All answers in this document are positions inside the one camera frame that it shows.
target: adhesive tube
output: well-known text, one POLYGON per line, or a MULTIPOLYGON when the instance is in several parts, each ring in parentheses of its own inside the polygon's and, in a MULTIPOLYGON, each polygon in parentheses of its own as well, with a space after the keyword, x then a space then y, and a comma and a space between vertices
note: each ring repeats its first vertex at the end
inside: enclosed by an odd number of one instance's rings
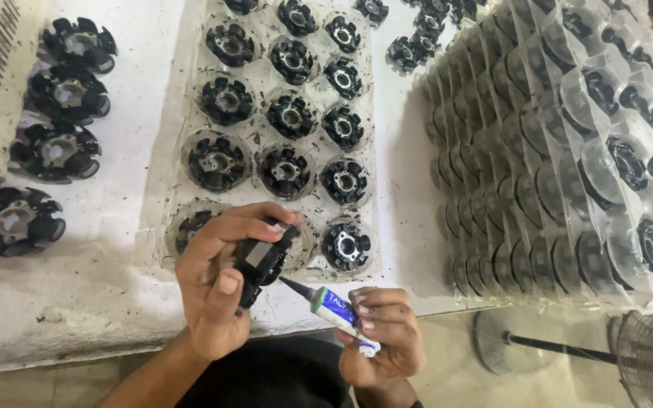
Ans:
POLYGON ((358 338, 359 352, 364 354, 365 357, 374 357, 376 352, 379 351, 381 348, 379 343, 364 337, 355 328, 357 317, 354 316, 351 303, 342 300, 334 292, 323 286, 315 291, 292 280, 283 277, 279 277, 279 279, 309 301, 311 312, 316 316, 358 338))

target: forearm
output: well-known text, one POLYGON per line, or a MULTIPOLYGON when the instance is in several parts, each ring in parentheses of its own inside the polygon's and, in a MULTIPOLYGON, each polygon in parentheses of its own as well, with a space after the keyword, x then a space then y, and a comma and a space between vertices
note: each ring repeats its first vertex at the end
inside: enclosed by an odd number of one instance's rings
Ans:
POLYGON ((417 393, 406 378, 396 378, 374 388, 354 388, 359 408, 412 408, 417 393))
POLYGON ((176 406, 210 362, 191 347, 190 332, 180 335, 113 389, 98 408, 176 406))

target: blister packaging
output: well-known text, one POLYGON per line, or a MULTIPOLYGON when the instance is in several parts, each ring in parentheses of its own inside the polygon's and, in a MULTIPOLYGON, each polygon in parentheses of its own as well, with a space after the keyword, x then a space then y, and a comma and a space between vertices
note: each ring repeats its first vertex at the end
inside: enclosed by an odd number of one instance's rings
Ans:
POLYGON ((331 2, 259 2, 245 14, 205 7, 173 138, 160 264, 173 270, 188 240, 228 207, 277 201, 305 215, 282 276, 370 279, 381 259, 367 22, 331 2), (327 241, 339 245, 326 252, 327 241))
POLYGON ((505 0, 429 67, 458 297, 653 310, 647 9, 505 0))

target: white table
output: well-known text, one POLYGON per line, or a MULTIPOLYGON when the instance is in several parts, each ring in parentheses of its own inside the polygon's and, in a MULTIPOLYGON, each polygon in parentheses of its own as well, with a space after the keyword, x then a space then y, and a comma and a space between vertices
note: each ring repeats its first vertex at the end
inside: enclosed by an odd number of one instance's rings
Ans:
MULTIPOLYGON (((93 179, 64 186, 7 181, 49 192, 64 206, 68 229, 40 256, 0 259, 0 370, 150 351, 184 327, 175 276, 152 256, 163 181, 149 168, 171 154, 162 140, 182 123, 201 1, 61 0, 51 7, 51 19, 84 16, 113 32, 120 55, 102 78, 113 108, 89 126, 104 152, 93 179)), ((417 9, 386 3, 390 15, 372 37, 384 269, 368 284, 408 289, 421 316, 465 309, 443 284, 448 252, 435 215, 443 197, 429 176, 429 102, 413 84, 424 67, 401 76, 383 57, 397 34, 413 33, 417 9)), ((453 33, 448 26, 443 43, 453 33)), ((362 285, 330 288, 346 295, 362 285)), ((252 336, 329 327, 280 283, 265 289, 252 315, 252 336)))

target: floor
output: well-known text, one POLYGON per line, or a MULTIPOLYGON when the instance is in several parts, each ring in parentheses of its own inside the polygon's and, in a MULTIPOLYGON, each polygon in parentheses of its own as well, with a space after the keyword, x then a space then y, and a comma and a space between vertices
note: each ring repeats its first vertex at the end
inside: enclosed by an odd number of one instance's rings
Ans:
MULTIPOLYGON (((514 306, 481 313, 491 314, 514 334, 608 351, 608 317, 602 312, 514 306)), ((465 313, 421 320, 428 363, 410 381, 425 407, 632 406, 619 383, 616 366, 601 362, 511 346, 506 349, 506 360, 514 371, 502 376, 488 372, 472 350, 474 317, 474 313, 465 313)), ((146 358, 123 357, 93 364, 0 373, 0 406, 93 406, 146 358)))

